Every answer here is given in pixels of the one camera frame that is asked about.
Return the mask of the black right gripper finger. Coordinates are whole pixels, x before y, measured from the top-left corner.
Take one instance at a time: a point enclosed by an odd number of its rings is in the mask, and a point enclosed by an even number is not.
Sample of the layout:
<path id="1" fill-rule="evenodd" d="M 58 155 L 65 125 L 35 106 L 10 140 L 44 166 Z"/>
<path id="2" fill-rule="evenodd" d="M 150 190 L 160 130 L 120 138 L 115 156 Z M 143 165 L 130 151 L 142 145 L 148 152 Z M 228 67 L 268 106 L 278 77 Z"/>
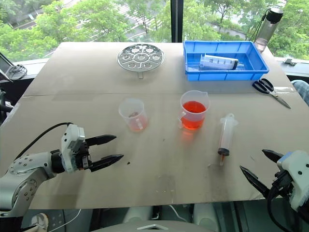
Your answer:
<path id="1" fill-rule="evenodd" d="M 258 177 L 253 174 L 249 169 L 240 166 L 241 171 L 243 172 L 244 176 L 246 179 L 249 181 L 249 183 L 256 189 L 258 190 L 263 197 L 266 199 L 269 194 L 269 188 L 264 185 L 261 181 L 259 181 Z"/>
<path id="2" fill-rule="evenodd" d="M 280 159 L 284 156 L 283 154 L 269 149 L 262 149 L 262 152 L 271 161 L 273 161 L 277 165 L 281 165 L 282 161 L 280 161 Z"/>

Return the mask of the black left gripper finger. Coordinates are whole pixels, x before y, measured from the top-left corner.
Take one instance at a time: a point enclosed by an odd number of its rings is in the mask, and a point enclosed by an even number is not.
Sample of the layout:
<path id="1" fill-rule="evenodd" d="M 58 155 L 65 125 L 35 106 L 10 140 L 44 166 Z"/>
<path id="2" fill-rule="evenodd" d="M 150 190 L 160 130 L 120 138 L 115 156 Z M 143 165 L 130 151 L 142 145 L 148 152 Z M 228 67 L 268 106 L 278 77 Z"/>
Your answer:
<path id="1" fill-rule="evenodd" d="M 105 134 L 105 135 L 87 138 L 85 139 L 85 142 L 87 143 L 88 146 L 102 145 L 102 144 L 112 141 L 115 138 L 117 138 L 115 135 Z"/>
<path id="2" fill-rule="evenodd" d="M 102 159 L 93 162 L 91 166 L 89 167 L 89 169 L 91 172 L 104 169 L 118 162 L 123 156 L 124 155 L 122 154 L 118 154 L 118 155 L 109 155 L 109 156 L 103 157 Z"/>

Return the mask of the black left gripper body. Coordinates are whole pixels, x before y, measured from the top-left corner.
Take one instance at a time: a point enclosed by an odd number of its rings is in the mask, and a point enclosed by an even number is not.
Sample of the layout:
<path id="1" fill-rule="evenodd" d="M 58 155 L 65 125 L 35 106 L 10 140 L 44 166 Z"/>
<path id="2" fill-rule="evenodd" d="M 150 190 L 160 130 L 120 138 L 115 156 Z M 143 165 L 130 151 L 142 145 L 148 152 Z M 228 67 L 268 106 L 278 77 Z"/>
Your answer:
<path id="1" fill-rule="evenodd" d="M 92 167 L 92 160 L 88 150 L 88 144 L 82 142 L 77 152 L 74 153 L 74 163 L 78 170 L 86 170 Z"/>

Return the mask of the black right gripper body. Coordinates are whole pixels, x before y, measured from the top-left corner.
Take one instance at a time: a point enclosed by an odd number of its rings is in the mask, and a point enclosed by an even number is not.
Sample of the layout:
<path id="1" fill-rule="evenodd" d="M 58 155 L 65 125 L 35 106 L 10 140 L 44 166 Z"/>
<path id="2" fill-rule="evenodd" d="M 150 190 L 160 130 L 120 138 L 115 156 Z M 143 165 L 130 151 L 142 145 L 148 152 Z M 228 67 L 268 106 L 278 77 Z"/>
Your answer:
<path id="1" fill-rule="evenodd" d="M 289 196 L 293 192 L 292 177 L 287 170 L 281 170 L 275 174 L 272 186 L 280 196 Z"/>

